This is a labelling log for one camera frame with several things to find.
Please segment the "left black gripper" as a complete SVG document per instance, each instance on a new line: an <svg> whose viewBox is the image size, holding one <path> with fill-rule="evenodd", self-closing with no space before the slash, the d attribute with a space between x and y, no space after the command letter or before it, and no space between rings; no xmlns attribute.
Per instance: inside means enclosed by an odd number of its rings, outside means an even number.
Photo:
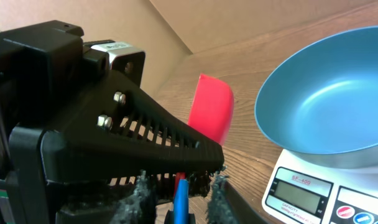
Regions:
<svg viewBox="0 0 378 224"><path fill-rule="evenodd" d="M16 174L19 222L53 222L51 183L110 179L123 157L113 95L139 88L145 54L110 59L83 34L61 21L0 32L0 176Z"/></svg>

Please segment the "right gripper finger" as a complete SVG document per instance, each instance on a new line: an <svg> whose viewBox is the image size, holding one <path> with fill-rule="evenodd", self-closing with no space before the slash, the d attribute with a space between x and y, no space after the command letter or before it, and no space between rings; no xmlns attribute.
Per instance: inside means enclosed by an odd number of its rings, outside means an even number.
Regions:
<svg viewBox="0 0 378 224"><path fill-rule="evenodd" d="M216 176L208 202L207 220L212 224L267 224L228 182L228 176Z"/></svg>

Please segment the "red measuring scoop blue handle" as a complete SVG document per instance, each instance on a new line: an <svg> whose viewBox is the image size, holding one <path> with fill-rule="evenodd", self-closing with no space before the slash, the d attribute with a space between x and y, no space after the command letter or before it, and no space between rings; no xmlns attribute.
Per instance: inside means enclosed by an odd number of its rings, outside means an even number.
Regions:
<svg viewBox="0 0 378 224"><path fill-rule="evenodd" d="M231 125L233 108L234 97L229 85L215 77L201 74L187 124L219 145L223 145ZM188 189L186 173L177 173L173 210L168 212L170 223L189 222Z"/></svg>

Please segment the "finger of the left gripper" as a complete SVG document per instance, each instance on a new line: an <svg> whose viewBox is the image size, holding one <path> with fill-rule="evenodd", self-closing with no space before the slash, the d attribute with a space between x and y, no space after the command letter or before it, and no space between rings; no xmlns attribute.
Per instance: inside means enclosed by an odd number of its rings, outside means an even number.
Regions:
<svg viewBox="0 0 378 224"><path fill-rule="evenodd" d="M221 146L112 70L74 97L41 143L45 176L59 183L148 174L214 172Z"/></svg>
<svg viewBox="0 0 378 224"><path fill-rule="evenodd" d="M142 174L116 181L72 185L56 223L153 223L156 206L173 201L175 175Z"/></svg>

